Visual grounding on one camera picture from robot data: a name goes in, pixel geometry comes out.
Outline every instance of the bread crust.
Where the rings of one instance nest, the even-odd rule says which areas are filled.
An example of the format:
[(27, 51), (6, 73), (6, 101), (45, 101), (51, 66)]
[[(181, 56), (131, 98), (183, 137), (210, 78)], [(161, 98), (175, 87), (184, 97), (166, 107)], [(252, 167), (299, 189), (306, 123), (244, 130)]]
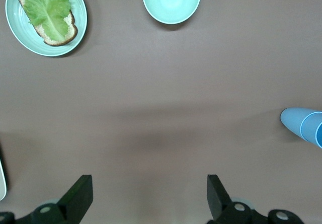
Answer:
[[(25, 0), (19, 0), (19, 3), (24, 9)], [(72, 14), (71, 10), (69, 11), (68, 16), (64, 18), (64, 21), (68, 25), (68, 33), (66, 34), (65, 40), (63, 41), (51, 40), (49, 36), (46, 35), (42, 25), (34, 26), (34, 29), (37, 32), (37, 34), (44, 39), (45, 44), (48, 44), (50, 46), (66, 45), (76, 37), (78, 33), (78, 28), (75, 25), (75, 17)]]

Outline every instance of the bowl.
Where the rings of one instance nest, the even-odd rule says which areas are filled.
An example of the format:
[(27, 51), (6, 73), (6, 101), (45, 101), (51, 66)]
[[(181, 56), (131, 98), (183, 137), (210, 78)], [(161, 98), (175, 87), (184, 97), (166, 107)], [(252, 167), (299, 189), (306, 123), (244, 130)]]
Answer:
[(178, 24), (197, 10), (200, 0), (143, 0), (149, 14), (164, 24)]
[(50, 46), (44, 43), (21, 7), (18, 0), (6, 0), (6, 17), (13, 35), (27, 49), (44, 56), (61, 56), (77, 47), (87, 27), (87, 11), (84, 0), (69, 0), (78, 28), (76, 37), (66, 45)]

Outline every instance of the mint green bowl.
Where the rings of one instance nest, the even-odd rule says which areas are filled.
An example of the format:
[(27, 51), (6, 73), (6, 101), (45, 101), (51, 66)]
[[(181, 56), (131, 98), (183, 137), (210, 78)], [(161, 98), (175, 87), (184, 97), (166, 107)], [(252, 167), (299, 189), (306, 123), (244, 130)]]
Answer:
[(164, 24), (178, 24), (197, 10), (200, 0), (143, 0), (146, 10)]
[(34, 27), (29, 23), (25, 11), (18, 0), (6, 0), (6, 17), (9, 27), (27, 49), (44, 56), (60, 56), (72, 51), (81, 42), (87, 27), (87, 11), (83, 0), (69, 0), (71, 11), (78, 28), (76, 37), (66, 45), (50, 46), (44, 43)]

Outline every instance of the blue cup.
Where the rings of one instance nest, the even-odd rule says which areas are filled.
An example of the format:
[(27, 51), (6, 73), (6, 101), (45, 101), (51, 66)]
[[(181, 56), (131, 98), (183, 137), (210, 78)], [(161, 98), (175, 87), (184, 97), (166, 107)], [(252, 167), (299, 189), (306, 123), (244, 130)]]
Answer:
[(300, 107), (286, 108), (281, 121), (305, 141), (322, 148), (322, 112)]

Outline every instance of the plate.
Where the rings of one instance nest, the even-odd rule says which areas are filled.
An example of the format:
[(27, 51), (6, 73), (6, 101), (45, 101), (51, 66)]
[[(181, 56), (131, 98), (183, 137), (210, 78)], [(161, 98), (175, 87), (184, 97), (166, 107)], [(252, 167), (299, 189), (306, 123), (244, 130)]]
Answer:
[(164, 24), (178, 24), (197, 10), (200, 0), (143, 0), (146, 10)]
[(87, 11), (84, 0), (69, 0), (78, 28), (76, 37), (66, 45), (50, 46), (44, 43), (21, 7), (18, 0), (6, 0), (6, 17), (14, 36), (27, 49), (44, 56), (60, 56), (72, 51), (82, 40), (87, 26)]

